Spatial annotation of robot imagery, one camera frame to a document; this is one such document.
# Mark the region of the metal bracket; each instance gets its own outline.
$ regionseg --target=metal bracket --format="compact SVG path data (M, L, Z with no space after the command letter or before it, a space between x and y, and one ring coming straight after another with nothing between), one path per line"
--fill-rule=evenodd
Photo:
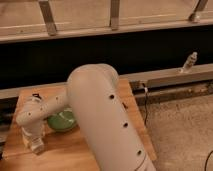
M208 0L199 0L197 6L194 9L194 12L190 16L190 21L194 23L200 22L202 11L205 9Z
M112 30L118 30L119 9L120 9L120 0L111 0L110 27L112 28Z
M57 34L56 25L53 19L49 0L38 0L41 12L44 18L47 32L50 36Z

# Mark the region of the floor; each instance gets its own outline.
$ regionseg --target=floor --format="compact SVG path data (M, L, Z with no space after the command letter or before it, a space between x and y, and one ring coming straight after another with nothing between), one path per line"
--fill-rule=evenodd
M202 171L213 150L213 95L148 104L158 171ZM144 106L140 106L144 115ZM207 170L213 170L213 156Z

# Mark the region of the bolt hole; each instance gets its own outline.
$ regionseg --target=bolt hole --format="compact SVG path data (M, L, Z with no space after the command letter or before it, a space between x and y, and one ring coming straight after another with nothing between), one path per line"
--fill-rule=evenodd
M140 156L140 155L141 155L141 153L142 153L142 151L141 151L141 150L139 150L139 151L137 152L137 155L138 155L138 156Z
M128 127L128 123L125 123L125 124L123 125L123 127L124 127L124 128L127 128L127 127Z
M114 99L114 98L115 96L113 94L109 96L109 99Z

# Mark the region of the small white object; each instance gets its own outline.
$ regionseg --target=small white object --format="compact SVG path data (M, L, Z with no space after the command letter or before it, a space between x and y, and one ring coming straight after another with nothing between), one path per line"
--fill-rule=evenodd
M190 69L194 66L197 61L197 52L193 52L191 55L188 56L186 62L184 63L183 67L180 70L180 73L189 73Z

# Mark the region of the white cylinder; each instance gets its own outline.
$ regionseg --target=white cylinder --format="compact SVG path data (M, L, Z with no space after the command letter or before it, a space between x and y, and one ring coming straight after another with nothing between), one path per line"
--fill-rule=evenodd
M107 76L110 72L100 68L112 67L82 66L71 73L67 85L69 105L100 169L155 170L112 84L118 75Z

